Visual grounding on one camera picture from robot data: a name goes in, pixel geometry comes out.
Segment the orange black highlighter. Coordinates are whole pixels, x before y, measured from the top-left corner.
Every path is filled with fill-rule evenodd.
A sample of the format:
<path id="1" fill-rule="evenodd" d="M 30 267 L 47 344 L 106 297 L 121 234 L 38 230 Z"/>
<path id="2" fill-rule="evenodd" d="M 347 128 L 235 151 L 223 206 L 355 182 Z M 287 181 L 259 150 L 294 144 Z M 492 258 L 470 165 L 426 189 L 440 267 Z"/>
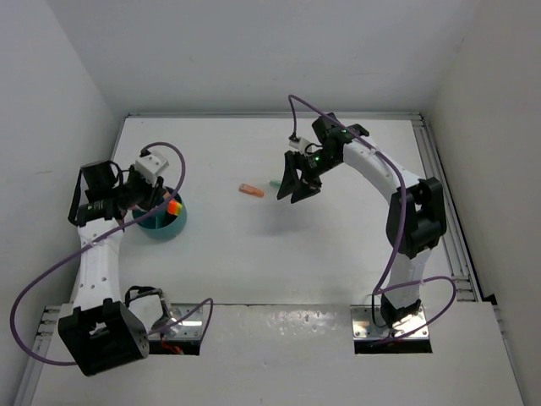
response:
<path id="1" fill-rule="evenodd" d="M 168 205 L 167 205 L 167 213 L 168 213 L 169 215 L 171 215 L 171 216 L 175 216 L 175 215 L 174 215 L 175 201 L 177 201 L 177 200 L 170 200 L 170 201 L 168 202 Z"/>

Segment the yellow black highlighter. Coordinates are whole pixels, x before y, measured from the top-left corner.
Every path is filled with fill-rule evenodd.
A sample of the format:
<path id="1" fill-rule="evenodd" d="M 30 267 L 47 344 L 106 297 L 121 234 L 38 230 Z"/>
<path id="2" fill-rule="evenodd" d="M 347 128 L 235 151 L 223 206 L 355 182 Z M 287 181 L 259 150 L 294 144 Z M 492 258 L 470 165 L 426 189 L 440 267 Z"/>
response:
<path id="1" fill-rule="evenodd" d="M 183 205 L 180 202 L 175 201 L 174 215 L 179 216 L 182 209 L 183 209 Z"/>

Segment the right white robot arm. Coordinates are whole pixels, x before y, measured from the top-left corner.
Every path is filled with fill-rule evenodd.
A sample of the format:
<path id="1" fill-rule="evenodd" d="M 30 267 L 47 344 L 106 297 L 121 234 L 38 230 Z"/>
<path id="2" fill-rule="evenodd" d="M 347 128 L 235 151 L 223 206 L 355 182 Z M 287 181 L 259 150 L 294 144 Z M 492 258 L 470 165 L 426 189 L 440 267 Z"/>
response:
<path id="1" fill-rule="evenodd" d="M 373 294 L 380 297 L 385 325 L 393 327 L 420 309 L 425 264 L 447 230 L 443 186 L 437 178 L 422 178 L 382 153 L 359 124 L 344 126 L 329 113 L 319 116 L 312 129 L 316 143 L 290 135 L 276 197 L 297 203 L 317 195 L 322 175 L 342 164 L 380 192 L 389 206 L 385 235 L 392 252 Z"/>

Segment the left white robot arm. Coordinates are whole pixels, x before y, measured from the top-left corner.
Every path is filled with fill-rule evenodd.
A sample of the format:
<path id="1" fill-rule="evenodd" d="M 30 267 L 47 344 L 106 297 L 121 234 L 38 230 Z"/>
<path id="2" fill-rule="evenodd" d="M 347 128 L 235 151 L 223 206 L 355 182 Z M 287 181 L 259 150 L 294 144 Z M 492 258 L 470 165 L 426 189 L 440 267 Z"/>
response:
<path id="1" fill-rule="evenodd" d="M 123 172 L 112 161 L 80 168 L 69 221 L 78 229 L 82 255 L 70 315 L 59 319 L 60 338 L 85 376 L 145 359 L 149 332 L 167 315 L 161 290 L 151 289 L 131 304 L 119 286 L 119 251 L 129 209 L 149 211 L 165 194 L 167 159 L 150 153 Z"/>

